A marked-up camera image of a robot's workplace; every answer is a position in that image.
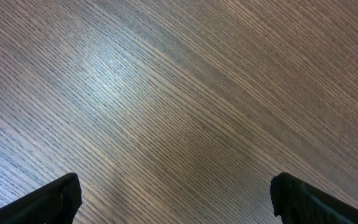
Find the black object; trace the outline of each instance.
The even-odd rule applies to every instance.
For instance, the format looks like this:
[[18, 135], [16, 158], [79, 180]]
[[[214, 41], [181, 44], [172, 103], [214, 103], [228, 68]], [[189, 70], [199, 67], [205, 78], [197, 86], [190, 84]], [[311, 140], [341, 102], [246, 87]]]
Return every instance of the black object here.
[[0, 208], [0, 223], [71, 224], [81, 204], [80, 181], [69, 173]]
[[274, 215], [280, 215], [283, 224], [358, 223], [357, 209], [291, 174], [274, 177], [270, 194]]

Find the dark wood panel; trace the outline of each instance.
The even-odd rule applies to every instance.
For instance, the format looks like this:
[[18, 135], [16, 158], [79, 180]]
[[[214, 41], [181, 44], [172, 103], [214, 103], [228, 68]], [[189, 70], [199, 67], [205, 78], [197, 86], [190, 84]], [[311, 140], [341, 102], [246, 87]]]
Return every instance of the dark wood panel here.
[[279, 223], [281, 171], [358, 208], [358, 1], [0, 0], [0, 207]]

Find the brown wooden tabletop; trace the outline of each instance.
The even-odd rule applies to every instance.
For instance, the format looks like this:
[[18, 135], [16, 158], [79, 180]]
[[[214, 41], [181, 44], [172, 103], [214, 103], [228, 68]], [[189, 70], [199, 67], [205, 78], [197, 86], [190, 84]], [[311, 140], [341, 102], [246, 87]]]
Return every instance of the brown wooden tabletop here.
[[0, 207], [280, 223], [281, 171], [358, 208], [358, 0], [0, 0]]

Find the wood grain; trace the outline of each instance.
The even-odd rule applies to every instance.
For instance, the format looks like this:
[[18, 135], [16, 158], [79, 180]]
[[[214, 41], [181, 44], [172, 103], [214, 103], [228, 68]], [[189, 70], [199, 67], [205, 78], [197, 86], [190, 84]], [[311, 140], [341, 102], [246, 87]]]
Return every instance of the wood grain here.
[[76, 223], [358, 208], [358, 0], [0, 0], [0, 207], [76, 172]]

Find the black plastic part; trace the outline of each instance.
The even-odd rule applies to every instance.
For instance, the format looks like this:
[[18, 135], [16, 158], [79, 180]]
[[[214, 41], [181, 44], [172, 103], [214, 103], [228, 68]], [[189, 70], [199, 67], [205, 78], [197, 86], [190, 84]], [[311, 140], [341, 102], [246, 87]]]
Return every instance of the black plastic part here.
[[0, 208], [0, 223], [73, 223], [82, 204], [78, 176], [69, 173]]
[[280, 215], [283, 224], [358, 223], [357, 209], [291, 174], [274, 177], [270, 194], [274, 215]]

